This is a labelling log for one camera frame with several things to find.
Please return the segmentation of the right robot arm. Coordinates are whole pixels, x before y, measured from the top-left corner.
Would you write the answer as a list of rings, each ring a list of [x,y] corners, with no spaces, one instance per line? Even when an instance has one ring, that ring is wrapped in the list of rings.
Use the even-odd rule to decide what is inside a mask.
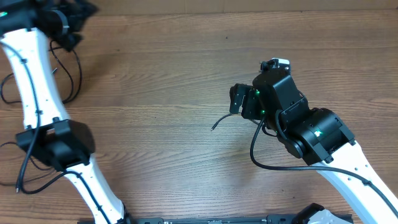
[[[263,169],[315,170],[347,201],[363,223],[397,223],[397,197],[371,167],[354,134],[326,108],[310,108],[291,76],[290,62],[272,58],[261,62],[251,85],[230,88],[230,114],[257,122],[256,132],[273,130],[287,152],[304,166],[270,166],[249,155]]]

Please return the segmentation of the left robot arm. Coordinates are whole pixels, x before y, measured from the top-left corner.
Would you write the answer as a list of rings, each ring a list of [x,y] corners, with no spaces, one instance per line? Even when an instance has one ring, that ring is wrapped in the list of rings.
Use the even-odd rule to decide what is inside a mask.
[[[97,8],[88,1],[1,2],[1,47],[13,69],[24,114],[17,145],[27,157],[53,167],[68,179],[91,210],[95,223],[131,223],[95,158],[89,127],[67,113],[48,55],[56,42],[72,51]]]

